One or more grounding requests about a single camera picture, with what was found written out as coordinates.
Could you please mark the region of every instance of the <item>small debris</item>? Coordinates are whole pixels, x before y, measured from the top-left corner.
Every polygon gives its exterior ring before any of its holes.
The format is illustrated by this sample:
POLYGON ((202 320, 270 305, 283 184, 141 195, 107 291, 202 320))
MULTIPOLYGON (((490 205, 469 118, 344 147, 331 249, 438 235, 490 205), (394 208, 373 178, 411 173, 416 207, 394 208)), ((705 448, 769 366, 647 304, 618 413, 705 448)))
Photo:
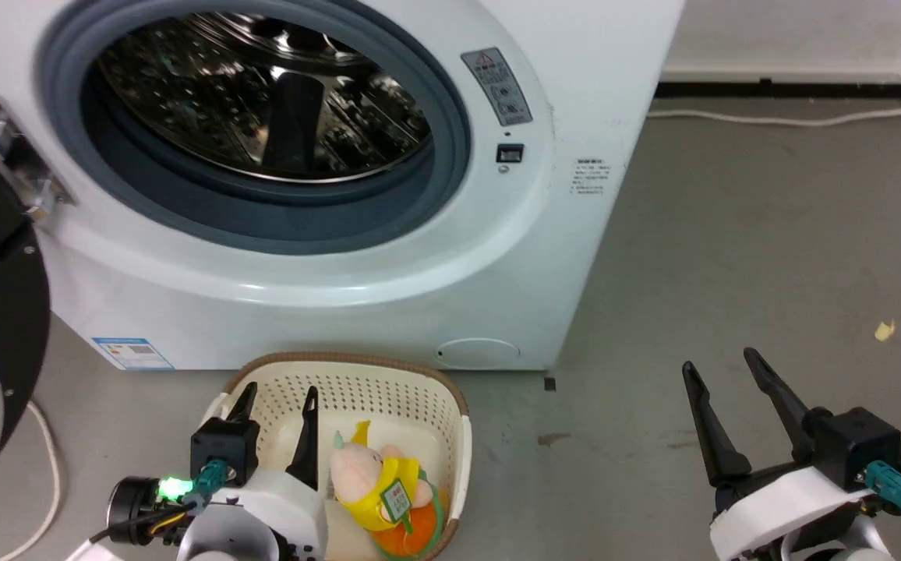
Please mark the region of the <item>small debris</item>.
POLYGON ((877 337, 878 341, 884 342, 893 335, 893 331, 895 331, 896 328, 897 324, 893 319, 890 320, 890 324, 881 322, 881 324, 877 326, 877 330, 874 332, 874 337, 877 337))
POLYGON ((541 434, 541 436, 537 437, 537 444, 550 448, 551 444, 557 443, 558 440, 565 440, 565 438, 571 437, 571 432, 548 432, 547 434, 541 434))
POLYGON ((696 441, 692 441, 692 443, 674 443, 674 444, 666 444, 665 448, 668 450, 682 450, 682 448, 699 448, 700 443, 696 443, 696 441))

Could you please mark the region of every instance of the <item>basket rim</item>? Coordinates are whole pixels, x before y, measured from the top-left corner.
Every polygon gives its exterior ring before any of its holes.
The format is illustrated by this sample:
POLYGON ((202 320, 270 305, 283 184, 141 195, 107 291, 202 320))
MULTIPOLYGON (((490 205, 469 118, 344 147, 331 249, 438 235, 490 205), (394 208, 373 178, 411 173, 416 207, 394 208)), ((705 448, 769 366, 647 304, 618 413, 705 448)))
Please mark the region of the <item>basket rim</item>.
MULTIPOLYGON (((346 362, 349 365, 368 365, 382 366, 386 369, 405 370, 415 374, 429 377, 443 384, 444 387, 453 395, 454 401, 458 404, 458 410, 461 416, 468 416, 468 402, 465 401, 465 395, 461 393, 460 388, 447 374, 437 369, 431 369, 429 366, 416 365, 414 362, 405 362, 405 360, 397 360, 394 358, 384 358, 383 356, 353 354, 353 352, 315 352, 315 351, 298 351, 298 352, 272 352, 269 355, 263 355, 261 358, 255 358, 247 362, 239 372, 226 382, 222 391, 231 394, 239 383, 246 377, 260 369, 261 366, 272 365, 274 362, 346 362)), ((443 535, 437 541, 433 549, 419 557, 419 561, 433 561, 451 543, 454 534, 458 532, 458 519, 447 519, 447 525, 443 527, 443 535)))

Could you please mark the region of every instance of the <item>black baseboard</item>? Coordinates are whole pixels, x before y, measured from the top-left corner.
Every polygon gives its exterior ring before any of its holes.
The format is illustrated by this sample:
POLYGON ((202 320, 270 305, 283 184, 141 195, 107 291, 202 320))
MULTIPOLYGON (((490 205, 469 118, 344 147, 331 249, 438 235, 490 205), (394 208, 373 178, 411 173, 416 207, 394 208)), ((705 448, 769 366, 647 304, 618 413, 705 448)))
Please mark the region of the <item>black baseboard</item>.
POLYGON ((659 82, 655 99, 778 98, 778 99, 901 99, 901 84, 797 84, 757 82, 659 82))

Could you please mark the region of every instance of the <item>blue label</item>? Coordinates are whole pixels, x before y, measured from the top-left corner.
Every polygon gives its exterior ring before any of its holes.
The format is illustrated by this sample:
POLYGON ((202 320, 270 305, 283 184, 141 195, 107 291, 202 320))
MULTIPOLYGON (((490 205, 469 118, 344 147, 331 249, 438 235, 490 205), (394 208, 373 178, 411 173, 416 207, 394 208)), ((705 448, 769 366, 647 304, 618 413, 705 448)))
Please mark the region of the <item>blue label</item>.
POLYGON ((174 370, 156 348, 142 337, 92 337, 95 344, 126 370, 174 370))

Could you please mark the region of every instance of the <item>green led light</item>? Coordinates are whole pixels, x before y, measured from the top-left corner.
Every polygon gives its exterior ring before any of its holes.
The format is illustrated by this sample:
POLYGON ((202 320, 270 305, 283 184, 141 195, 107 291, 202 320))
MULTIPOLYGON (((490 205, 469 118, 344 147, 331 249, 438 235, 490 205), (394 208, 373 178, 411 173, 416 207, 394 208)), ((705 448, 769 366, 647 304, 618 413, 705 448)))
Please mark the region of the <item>green led light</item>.
POLYGON ((189 479, 177 479, 176 477, 167 477, 159 482, 159 497, 171 501, 176 501, 185 494, 190 493, 194 488, 194 483, 189 479))

